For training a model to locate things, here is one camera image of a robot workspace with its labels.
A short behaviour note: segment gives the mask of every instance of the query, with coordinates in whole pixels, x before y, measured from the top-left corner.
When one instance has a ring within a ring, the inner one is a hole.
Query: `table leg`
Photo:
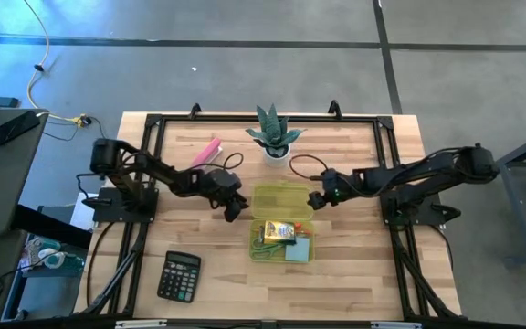
[[[17,205],[12,228],[23,229],[38,236],[88,249],[92,233],[73,227],[28,207]]]

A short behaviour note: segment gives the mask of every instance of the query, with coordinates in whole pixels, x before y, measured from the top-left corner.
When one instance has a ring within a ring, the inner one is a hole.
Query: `butcher block tabletop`
[[[117,138],[139,148],[147,114],[125,112]],[[417,118],[414,115],[392,117],[401,162],[422,158],[425,154]],[[219,138],[223,152],[215,163],[222,164],[235,152],[244,155],[243,164],[233,172],[240,177],[243,186],[239,192],[249,204],[254,185],[260,183],[288,181],[321,191],[319,182],[312,183],[294,175],[288,166],[266,165],[262,149],[245,132],[246,128],[259,131],[257,122],[233,122],[232,117],[228,122],[168,122],[162,161],[178,170],[185,169],[214,138]],[[307,129],[291,145],[291,155],[318,156],[329,167],[347,175],[353,168],[377,166],[370,124],[290,122],[289,129]],[[155,135],[153,133],[149,150],[153,149]],[[384,131],[382,136],[388,145]],[[385,147],[385,155],[391,165],[388,147]],[[294,167],[304,175],[318,175],[322,171],[321,165],[310,158],[296,159]],[[159,204],[142,259],[134,311],[136,318],[403,319],[391,237],[383,224],[378,198],[356,198],[314,212],[311,222],[315,229],[315,259],[309,263],[269,263],[249,258],[249,229],[253,218],[250,208],[243,210],[234,222],[227,223],[224,209],[212,210],[208,200],[198,196],[179,198],[166,185],[158,183],[157,187]],[[106,225],[95,228],[87,264]],[[88,276],[91,276],[90,295],[94,299],[115,272],[123,228],[122,223],[110,228],[99,246],[92,273],[86,266],[75,312],[86,308]],[[415,232],[422,272],[447,307],[460,313],[445,241],[430,227],[415,227]],[[131,240],[136,236],[134,231]],[[202,258],[192,303],[173,302],[157,296],[168,250]],[[408,273],[407,278],[412,306],[417,312],[415,285]],[[129,280],[128,274],[121,289],[119,310],[125,304]]]

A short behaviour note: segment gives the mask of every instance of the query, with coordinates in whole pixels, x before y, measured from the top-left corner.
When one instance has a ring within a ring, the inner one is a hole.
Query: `yellow cable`
[[[24,0],[24,2],[26,3],[26,5],[29,8],[29,10],[32,11],[32,14],[34,14],[34,16],[36,17],[37,21],[40,23],[40,26],[42,27],[42,30],[44,31],[44,36],[46,37],[46,54],[44,54],[44,57],[38,63],[38,66],[43,67],[44,63],[46,62],[47,56],[50,53],[50,37],[47,34],[46,27],[44,27],[44,23],[42,22],[40,17],[36,14],[36,11],[34,10],[34,8],[27,2],[27,0]],[[34,101],[34,99],[32,99],[32,88],[34,87],[34,83],[35,83],[34,79],[36,78],[37,73],[38,73],[38,70],[36,68],[34,68],[34,74],[32,74],[32,78],[27,83],[27,89],[26,89],[27,98],[29,99],[29,102],[32,103],[32,106],[35,109],[39,109],[40,108],[39,106],[37,106],[37,104]],[[54,119],[64,120],[64,121],[68,121],[68,122],[74,122],[75,124],[79,124],[79,121],[80,121],[80,117],[65,118],[65,117],[61,117],[59,115],[52,114],[52,113],[48,113],[48,116],[50,118],[54,118]]]

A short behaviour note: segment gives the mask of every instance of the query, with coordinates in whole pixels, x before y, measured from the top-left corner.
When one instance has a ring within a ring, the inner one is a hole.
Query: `black calculator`
[[[177,302],[192,302],[196,295],[200,257],[180,251],[165,254],[158,297]]]

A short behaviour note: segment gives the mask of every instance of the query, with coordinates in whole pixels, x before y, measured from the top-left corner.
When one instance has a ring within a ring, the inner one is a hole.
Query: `pink marker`
[[[220,147],[220,139],[215,138],[199,155],[196,156],[190,166],[210,164],[221,152],[223,152],[223,148]]]

